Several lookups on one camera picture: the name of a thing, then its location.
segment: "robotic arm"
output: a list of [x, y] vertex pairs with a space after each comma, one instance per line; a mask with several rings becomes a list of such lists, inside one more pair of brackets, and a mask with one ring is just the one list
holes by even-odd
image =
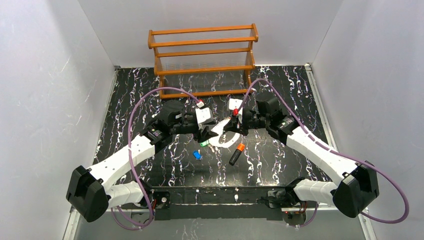
[[292, 116], [283, 113], [276, 97], [259, 94], [256, 97], [257, 112], [243, 108], [238, 111], [241, 103], [241, 100], [230, 99], [231, 119], [224, 131], [246, 136], [249, 129], [265, 128], [271, 137], [303, 154], [332, 179], [332, 182], [324, 182], [298, 178], [285, 190], [275, 192], [273, 198], [276, 203], [326, 203], [355, 218], [379, 196], [374, 170], [330, 153], [334, 151], [332, 147], [309, 130], [305, 133]]
[[[199, 143], [216, 137], [218, 134], [208, 126], [215, 124], [211, 109], [204, 107], [203, 102], [197, 106], [195, 112], [184, 113], [183, 104], [167, 101], [160, 113], [131, 141], [134, 166], [162, 151], [172, 142], [173, 135], [193, 134]], [[66, 199], [88, 222], [98, 219], [108, 208], [139, 203], [143, 199], [135, 181], [114, 185], [131, 169], [129, 150], [125, 146], [104, 161], [87, 169], [79, 166], [72, 172]]]

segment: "cable connector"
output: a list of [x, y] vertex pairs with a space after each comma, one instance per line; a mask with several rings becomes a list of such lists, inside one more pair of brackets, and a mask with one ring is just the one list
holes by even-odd
[[203, 102], [202, 99], [199, 99], [199, 102], [196, 103], [196, 105], [197, 105], [198, 108], [203, 108], [205, 106], [205, 103]]

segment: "white wall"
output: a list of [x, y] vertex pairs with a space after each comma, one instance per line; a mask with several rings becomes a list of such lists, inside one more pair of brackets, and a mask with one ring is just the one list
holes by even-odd
[[[312, 64], [339, 149], [387, 172], [409, 199], [403, 223], [372, 222], [378, 239], [423, 238], [423, 63], [422, 0], [345, 0]], [[400, 196], [379, 185], [371, 214], [400, 217]]]
[[77, 0], [0, 3], [1, 239], [62, 239], [114, 67]]
[[114, 65], [153, 67], [149, 30], [256, 24], [256, 64], [314, 60], [342, 0], [79, 0]]

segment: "orange cap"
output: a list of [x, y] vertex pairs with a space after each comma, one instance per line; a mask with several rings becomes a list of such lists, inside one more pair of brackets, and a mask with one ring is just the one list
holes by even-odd
[[245, 145], [243, 143], [240, 143], [237, 149], [243, 152], [243, 150], [245, 149]]

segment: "orange and black marker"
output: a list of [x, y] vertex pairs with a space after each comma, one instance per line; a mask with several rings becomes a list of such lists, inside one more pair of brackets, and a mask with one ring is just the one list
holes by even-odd
[[240, 143], [238, 145], [237, 149], [234, 151], [234, 154], [229, 159], [229, 162], [228, 163], [231, 166], [234, 166], [234, 164], [237, 162], [237, 160], [239, 159], [239, 157], [242, 154], [242, 152], [243, 152], [244, 149], [245, 149], [245, 145], [243, 143]]

